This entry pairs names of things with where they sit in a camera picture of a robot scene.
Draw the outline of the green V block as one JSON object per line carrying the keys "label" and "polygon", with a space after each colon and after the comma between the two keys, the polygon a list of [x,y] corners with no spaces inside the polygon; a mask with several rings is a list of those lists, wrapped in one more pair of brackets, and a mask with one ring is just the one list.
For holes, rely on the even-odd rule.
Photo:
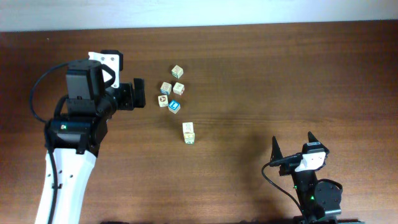
{"label": "green V block", "polygon": [[195,133],[184,133],[183,138],[186,144],[194,144],[195,143]]}

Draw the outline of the blue letter block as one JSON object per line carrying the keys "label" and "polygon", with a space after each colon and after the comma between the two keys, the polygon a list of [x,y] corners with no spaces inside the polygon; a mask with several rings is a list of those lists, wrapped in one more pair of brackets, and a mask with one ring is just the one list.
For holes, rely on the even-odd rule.
{"label": "blue letter block", "polygon": [[183,133],[193,133],[194,132],[192,122],[182,123],[182,128],[183,128]]}

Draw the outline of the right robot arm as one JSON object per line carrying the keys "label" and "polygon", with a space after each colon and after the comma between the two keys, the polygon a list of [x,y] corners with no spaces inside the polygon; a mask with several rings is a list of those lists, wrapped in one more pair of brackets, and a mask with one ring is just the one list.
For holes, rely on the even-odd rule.
{"label": "right robot arm", "polygon": [[302,151],[284,157],[276,137],[272,138],[272,153],[269,165],[279,167],[279,175],[292,177],[301,216],[295,217],[295,223],[336,223],[341,214],[343,187],[330,179],[318,179],[316,171],[326,165],[330,151],[311,132],[308,143]]}

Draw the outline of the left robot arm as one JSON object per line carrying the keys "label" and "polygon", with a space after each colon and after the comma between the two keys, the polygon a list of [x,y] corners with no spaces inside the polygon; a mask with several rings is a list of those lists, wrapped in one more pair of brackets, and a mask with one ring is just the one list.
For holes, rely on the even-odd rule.
{"label": "left robot arm", "polygon": [[66,67],[67,95],[53,118],[44,123],[45,180],[36,223],[78,223],[83,198],[107,122],[118,110],[146,105],[144,80],[113,88],[116,71],[97,60],[83,59],[55,66]]}

